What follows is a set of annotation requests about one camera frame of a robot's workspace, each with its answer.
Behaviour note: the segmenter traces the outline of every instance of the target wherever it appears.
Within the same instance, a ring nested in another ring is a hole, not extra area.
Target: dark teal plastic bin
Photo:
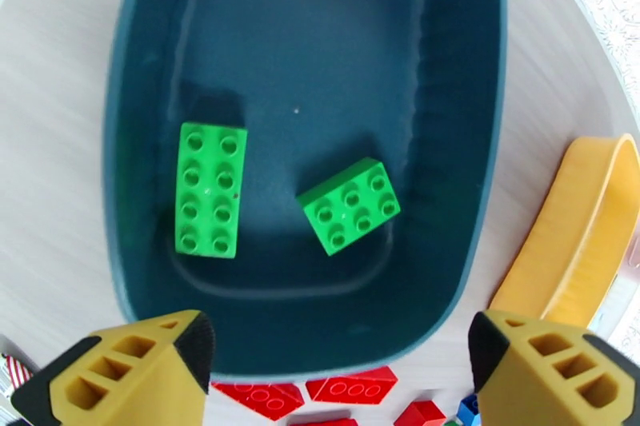
[[[217,380],[352,372],[423,342],[460,297],[482,227],[505,4],[124,0],[104,184],[126,318],[207,312]],[[184,121],[249,131],[236,259],[174,251]],[[295,196],[367,156],[402,213],[328,257]]]

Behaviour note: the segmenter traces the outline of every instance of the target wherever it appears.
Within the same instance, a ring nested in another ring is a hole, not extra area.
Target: yellow bin handle
[[[640,213],[634,139],[579,137],[490,309],[587,327]]]

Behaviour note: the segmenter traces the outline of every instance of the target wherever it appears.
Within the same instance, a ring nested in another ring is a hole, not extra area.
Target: green 2x4 brick
[[[245,152],[245,129],[182,124],[176,180],[176,251],[235,257]]]
[[[384,165],[365,158],[298,197],[330,256],[400,212]]]

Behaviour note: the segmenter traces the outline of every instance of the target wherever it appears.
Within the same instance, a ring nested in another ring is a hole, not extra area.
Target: red lego brick
[[[446,416],[432,400],[418,400],[396,419],[394,426],[442,426]]]
[[[376,368],[353,376],[310,380],[306,390],[317,402],[340,404],[380,404],[398,382],[388,367]]]
[[[293,384],[220,384],[211,385],[231,399],[272,421],[282,419],[302,406],[305,401]]]
[[[337,420],[325,423],[295,424],[294,426],[358,426],[356,420]]]

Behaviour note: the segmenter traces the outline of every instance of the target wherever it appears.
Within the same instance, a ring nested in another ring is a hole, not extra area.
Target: wooden table
[[[101,132],[120,0],[6,0],[0,8],[0,332],[39,364],[122,323],[102,221]],[[509,0],[506,103],[493,192],[468,285],[444,326],[393,364],[388,425],[416,396],[446,413],[471,387],[466,330],[527,234],[567,144],[638,136],[600,42],[574,0]],[[344,411],[308,404],[304,414]],[[217,392],[206,424],[269,424]]]

